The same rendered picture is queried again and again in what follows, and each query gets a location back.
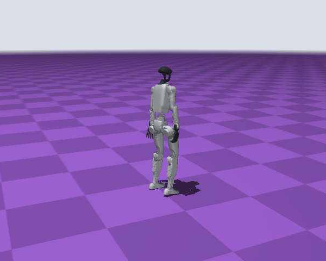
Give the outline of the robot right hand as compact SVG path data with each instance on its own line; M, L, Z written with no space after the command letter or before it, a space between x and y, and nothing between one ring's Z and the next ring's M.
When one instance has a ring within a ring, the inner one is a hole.
M177 142L177 140L178 140L178 138L179 138L179 132L178 132L178 130L179 129L177 129L177 125L175 124L174 125L174 137L173 137L173 140L172 141L170 141L171 143L175 143L175 142Z

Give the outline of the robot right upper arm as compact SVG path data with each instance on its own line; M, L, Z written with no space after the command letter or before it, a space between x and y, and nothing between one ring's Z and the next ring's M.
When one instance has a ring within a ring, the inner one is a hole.
M174 86L166 86L166 88L167 93L169 94L170 111L173 111L173 107L175 106L176 88Z

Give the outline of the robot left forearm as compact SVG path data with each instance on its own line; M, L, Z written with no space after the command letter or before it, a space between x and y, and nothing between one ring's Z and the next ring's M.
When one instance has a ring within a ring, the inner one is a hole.
M151 109L151 108L149 109L149 112L150 112L150 125L152 125L154 120L155 120L155 113L156 112L154 112L153 109Z

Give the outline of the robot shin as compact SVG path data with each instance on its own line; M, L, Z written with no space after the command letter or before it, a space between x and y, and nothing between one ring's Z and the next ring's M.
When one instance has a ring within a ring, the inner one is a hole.
M168 176L167 188L169 188L169 190L173 190L171 187L173 187L174 178L177 173L177 167L178 167L178 160L176 157L172 157L171 164L167 165L167 176Z
M154 184L158 184L159 173L160 173L161 167L162 167L162 161L163 161L163 158L161 160L158 160L158 161L153 158L152 171L153 171L153 183Z

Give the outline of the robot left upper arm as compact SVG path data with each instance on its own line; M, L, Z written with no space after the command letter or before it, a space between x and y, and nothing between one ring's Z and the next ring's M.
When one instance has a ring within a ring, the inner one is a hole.
M154 86L151 88L151 104L150 104L150 108L153 109L153 89L154 89Z

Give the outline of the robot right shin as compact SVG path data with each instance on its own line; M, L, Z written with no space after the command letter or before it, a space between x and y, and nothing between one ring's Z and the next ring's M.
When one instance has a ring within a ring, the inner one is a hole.
M169 188L169 190L173 190L171 187L173 187L174 178L177 173L177 167L178 167L178 160L176 157L172 157L171 164L167 165L167 176L168 176L167 188Z

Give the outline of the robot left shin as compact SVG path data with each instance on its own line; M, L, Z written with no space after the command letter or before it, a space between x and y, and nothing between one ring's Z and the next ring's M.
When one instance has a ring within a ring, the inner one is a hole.
M158 184L159 173L160 173L161 167L162 167L162 161L163 161L163 158L161 160L158 160L158 161L153 158L152 171L153 171L153 183L154 184Z

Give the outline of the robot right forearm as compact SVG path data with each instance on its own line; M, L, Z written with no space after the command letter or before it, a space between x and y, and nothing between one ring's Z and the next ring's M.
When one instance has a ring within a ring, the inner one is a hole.
M177 105L175 105L173 107L172 117L173 117L173 127L176 124L177 125L177 129L179 129L180 125L179 125L178 106Z

